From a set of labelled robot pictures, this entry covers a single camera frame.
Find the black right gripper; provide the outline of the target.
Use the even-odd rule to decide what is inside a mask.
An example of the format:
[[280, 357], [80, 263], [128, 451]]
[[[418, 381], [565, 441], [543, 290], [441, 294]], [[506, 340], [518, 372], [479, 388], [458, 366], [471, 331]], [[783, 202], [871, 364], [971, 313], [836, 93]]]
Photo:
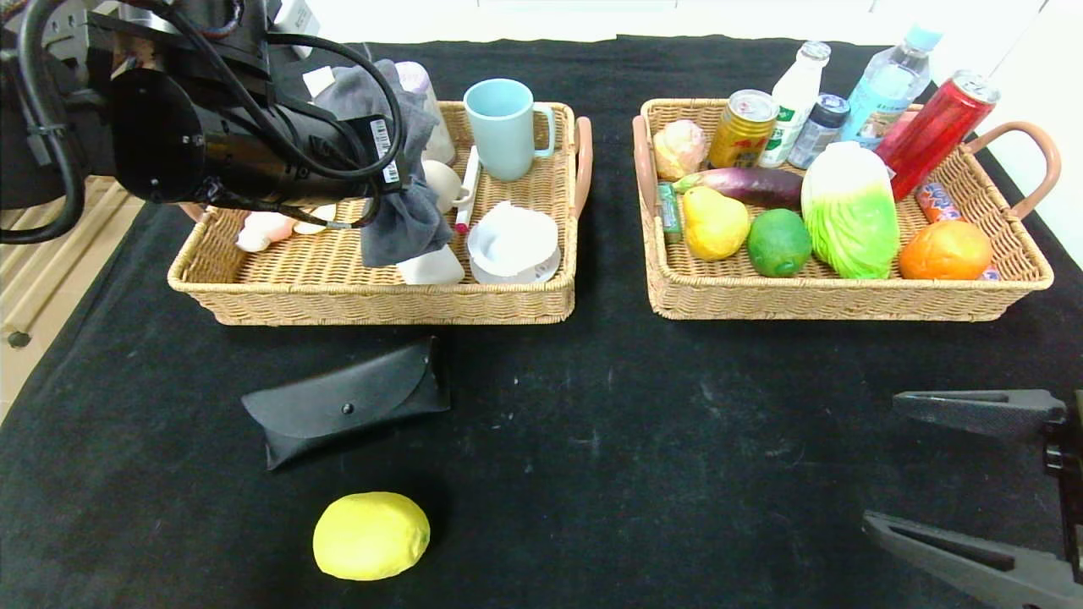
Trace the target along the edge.
[[1082, 391], [1064, 404], [1048, 390], [904, 391], [893, 412], [1002, 440], [1044, 439], [1045, 472], [1058, 482], [1066, 560], [1051, 552], [913, 523], [866, 510], [863, 532], [882, 550], [994, 608], [1082, 606]]

